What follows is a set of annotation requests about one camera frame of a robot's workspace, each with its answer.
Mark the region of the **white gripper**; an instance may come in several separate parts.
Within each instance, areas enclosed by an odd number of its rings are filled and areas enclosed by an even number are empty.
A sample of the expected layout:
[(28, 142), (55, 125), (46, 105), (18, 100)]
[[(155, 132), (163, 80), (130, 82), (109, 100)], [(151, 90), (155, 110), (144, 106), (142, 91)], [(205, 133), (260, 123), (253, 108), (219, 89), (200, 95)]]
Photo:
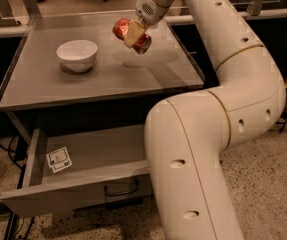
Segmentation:
[[(137, 0), (137, 17), (146, 25), (154, 25), (165, 16), (173, 2), (174, 0)], [(124, 43), (129, 48), (132, 48), (146, 31), (139, 20), (132, 19), (129, 22), (124, 38)]]

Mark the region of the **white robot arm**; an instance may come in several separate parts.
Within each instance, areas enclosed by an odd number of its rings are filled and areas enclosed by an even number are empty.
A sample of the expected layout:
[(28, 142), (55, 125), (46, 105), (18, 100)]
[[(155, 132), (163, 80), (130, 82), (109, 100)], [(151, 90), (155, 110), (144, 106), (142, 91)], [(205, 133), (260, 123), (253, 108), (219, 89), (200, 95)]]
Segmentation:
[[(137, 0), (132, 46), (174, 0)], [(243, 240), (220, 154), (269, 130), (285, 85), (269, 51), (229, 0), (185, 0), (219, 84), (157, 103), (145, 152), (166, 240)]]

